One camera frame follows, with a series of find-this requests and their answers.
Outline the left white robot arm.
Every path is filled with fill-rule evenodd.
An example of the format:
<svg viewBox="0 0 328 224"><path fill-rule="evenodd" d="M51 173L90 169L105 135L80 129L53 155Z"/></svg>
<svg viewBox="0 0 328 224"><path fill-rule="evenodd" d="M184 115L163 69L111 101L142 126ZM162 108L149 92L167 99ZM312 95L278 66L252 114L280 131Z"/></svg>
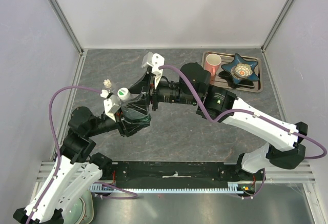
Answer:
<svg viewBox="0 0 328 224"><path fill-rule="evenodd" d="M76 108L51 173L34 199L25 208L17 209L13 218L19 223L64 223L84 192L113 172L110 158L91 154L96 146L91 137L112 130L128 137L149 126L150 120L148 107L133 104L119 108L113 117L97 117L87 107Z"/></svg>

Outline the cream bottle cap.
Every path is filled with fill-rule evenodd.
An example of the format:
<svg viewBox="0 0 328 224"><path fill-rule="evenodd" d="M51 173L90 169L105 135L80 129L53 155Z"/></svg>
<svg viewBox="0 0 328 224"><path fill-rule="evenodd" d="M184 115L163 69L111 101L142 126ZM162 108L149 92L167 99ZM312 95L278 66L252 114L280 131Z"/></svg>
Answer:
<svg viewBox="0 0 328 224"><path fill-rule="evenodd" d="M104 87L108 89L112 87L112 83L109 79L104 80Z"/></svg>

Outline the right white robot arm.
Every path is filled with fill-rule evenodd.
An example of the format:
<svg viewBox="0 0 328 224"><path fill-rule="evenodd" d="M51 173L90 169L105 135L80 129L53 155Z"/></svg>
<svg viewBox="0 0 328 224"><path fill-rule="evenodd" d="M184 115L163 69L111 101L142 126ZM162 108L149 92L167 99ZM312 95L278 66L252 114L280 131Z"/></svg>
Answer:
<svg viewBox="0 0 328 224"><path fill-rule="evenodd" d="M118 96L128 100L145 91L156 110L159 103L197 105L197 114L210 122L241 128L265 140L259 149L242 153L235 175L242 180L266 167L291 170L305 159L302 140L307 135L305 123L288 124L266 115L247 104L234 93L210 84L210 72L198 63L187 63L180 69L151 66L144 76L129 88L120 88Z"/></svg>

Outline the white bottle cap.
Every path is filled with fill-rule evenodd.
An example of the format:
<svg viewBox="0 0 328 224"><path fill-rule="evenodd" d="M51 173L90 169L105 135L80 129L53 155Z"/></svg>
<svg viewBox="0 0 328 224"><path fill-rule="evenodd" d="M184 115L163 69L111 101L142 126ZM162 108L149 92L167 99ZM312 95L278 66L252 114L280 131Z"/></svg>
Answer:
<svg viewBox="0 0 328 224"><path fill-rule="evenodd" d="M117 91L117 96L121 101L128 101L131 98L131 93L128 88L123 87Z"/></svg>

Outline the green label water bottle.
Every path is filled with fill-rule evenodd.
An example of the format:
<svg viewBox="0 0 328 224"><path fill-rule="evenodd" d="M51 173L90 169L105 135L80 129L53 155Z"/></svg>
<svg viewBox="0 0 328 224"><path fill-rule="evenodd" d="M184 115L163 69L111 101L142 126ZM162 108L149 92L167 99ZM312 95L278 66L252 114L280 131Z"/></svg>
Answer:
<svg viewBox="0 0 328 224"><path fill-rule="evenodd" d="M122 104L121 110L128 123L133 125L150 125L149 105L144 99L127 101Z"/></svg>

